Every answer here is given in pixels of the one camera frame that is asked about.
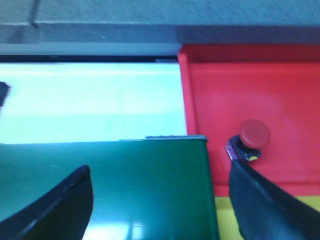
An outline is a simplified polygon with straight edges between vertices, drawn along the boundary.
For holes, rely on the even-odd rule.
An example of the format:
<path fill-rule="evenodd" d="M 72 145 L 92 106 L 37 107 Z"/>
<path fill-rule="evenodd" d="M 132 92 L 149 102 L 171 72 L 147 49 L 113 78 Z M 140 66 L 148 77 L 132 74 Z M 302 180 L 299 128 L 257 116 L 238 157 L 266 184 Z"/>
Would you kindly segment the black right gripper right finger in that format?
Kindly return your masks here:
<path fill-rule="evenodd" d="M 245 240 L 318 240 L 320 213 L 288 194 L 247 163 L 234 160 L 229 196 Z"/>

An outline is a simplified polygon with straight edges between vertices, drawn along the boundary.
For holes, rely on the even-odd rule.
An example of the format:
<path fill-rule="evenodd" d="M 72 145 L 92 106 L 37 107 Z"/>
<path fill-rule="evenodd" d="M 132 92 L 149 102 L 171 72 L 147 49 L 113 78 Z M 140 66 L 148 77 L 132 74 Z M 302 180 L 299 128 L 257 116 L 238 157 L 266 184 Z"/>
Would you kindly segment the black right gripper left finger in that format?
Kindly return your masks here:
<path fill-rule="evenodd" d="M 94 205 L 91 170 L 75 169 L 22 210 L 0 222 L 2 240 L 81 240 Z"/>

